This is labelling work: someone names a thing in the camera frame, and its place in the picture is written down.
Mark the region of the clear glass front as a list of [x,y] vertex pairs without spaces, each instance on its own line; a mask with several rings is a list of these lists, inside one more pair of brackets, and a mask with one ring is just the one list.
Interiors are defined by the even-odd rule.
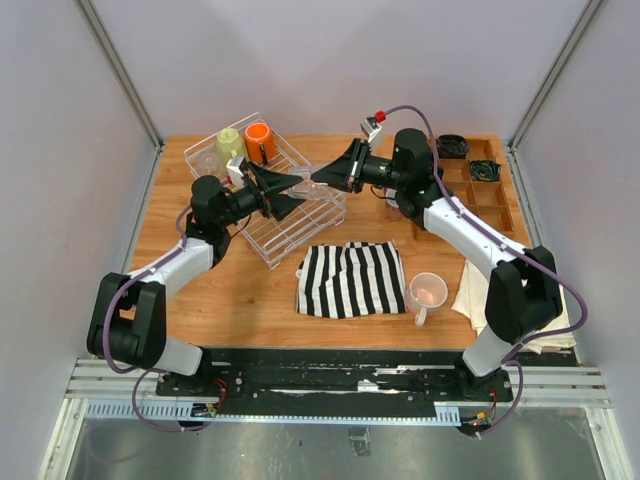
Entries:
[[292,167],[288,170],[288,175],[298,176],[302,181],[290,187],[286,194],[294,199],[308,201],[329,201],[334,196],[334,191],[326,183],[316,183],[311,179],[311,175],[318,170],[317,166],[305,165]]

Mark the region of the clear glass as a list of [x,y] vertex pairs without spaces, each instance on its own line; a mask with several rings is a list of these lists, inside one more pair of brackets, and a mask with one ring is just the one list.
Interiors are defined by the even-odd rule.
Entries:
[[334,191],[326,183],[316,183],[311,179],[311,175],[318,170],[317,166],[305,165],[292,167],[288,170],[288,175],[298,176],[302,181],[290,187],[286,194],[294,199],[308,201],[329,201],[334,196]]
[[199,176],[218,176],[220,172],[220,158],[218,154],[213,151],[200,154],[196,161],[195,170]]

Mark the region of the orange mug black handle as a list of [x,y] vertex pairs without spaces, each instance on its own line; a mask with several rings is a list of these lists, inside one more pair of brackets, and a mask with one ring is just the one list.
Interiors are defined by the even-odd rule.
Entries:
[[261,165],[267,165],[277,154],[273,131],[264,122],[254,122],[247,126],[244,142],[249,158]]

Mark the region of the light green mug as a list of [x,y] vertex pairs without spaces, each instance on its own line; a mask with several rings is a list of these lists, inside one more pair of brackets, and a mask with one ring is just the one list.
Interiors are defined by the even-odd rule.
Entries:
[[237,156],[247,157],[244,138],[235,128],[227,127],[220,130],[216,135],[216,147],[223,166]]

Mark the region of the small pink mug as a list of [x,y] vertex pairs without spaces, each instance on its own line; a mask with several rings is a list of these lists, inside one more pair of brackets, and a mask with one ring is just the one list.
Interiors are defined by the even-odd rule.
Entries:
[[385,189],[385,211],[386,217],[389,221],[395,222],[402,218],[395,196],[396,191],[393,189]]

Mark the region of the large pink mug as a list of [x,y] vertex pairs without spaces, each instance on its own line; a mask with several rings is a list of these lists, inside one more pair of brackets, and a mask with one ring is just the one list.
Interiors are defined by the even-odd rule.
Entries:
[[448,298],[448,287],[438,275],[423,272],[416,275],[405,293],[407,310],[414,315],[416,326],[423,326],[427,316],[439,309]]

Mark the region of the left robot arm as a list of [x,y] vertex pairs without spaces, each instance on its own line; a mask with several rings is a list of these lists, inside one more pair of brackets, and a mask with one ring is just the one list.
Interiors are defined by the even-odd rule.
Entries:
[[178,243],[154,262],[128,274],[103,277],[87,334],[87,349],[117,374],[135,369],[171,372],[190,394],[207,393],[214,383],[203,348],[167,332],[167,304],[196,277],[218,265],[231,243],[229,226],[259,213],[282,220],[302,199],[288,190],[298,175],[267,170],[253,162],[241,168],[241,185],[230,190],[216,176],[191,186],[188,207],[178,216]]

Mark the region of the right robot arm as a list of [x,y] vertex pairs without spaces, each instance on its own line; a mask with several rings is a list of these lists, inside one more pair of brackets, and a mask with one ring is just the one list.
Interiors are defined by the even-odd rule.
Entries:
[[373,155],[367,141],[355,139],[311,179],[347,193],[359,193],[366,184],[395,190],[405,218],[453,246],[488,281],[487,325],[463,352],[465,367],[452,377],[454,390],[463,399],[474,400],[486,392],[488,375],[505,363],[509,352],[561,315],[552,253],[503,236],[450,194],[424,132],[400,130],[389,159]]

